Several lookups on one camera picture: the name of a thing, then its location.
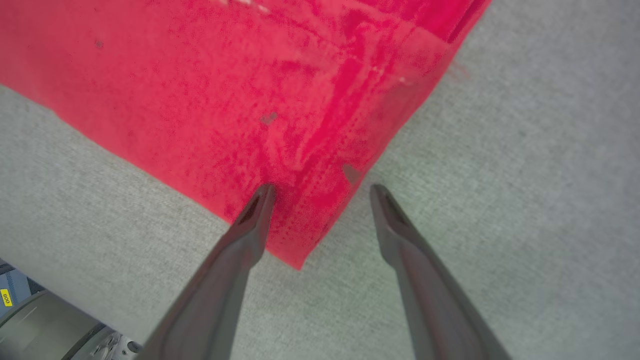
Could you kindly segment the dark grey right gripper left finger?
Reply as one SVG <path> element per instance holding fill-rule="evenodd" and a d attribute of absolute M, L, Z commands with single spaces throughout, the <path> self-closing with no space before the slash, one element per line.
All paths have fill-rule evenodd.
<path fill-rule="evenodd" d="M 265 252 L 275 187 L 256 189 L 179 294 L 140 360 L 228 360 L 247 281 Z"/>

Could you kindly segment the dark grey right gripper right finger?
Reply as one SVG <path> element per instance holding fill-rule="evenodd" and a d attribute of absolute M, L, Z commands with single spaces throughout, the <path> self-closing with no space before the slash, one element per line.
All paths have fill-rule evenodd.
<path fill-rule="evenodd" d="M 394 269 L 417 360 L 509 360 L 510 355 L 393 194 L 370 187 L 375 232 Z"/>

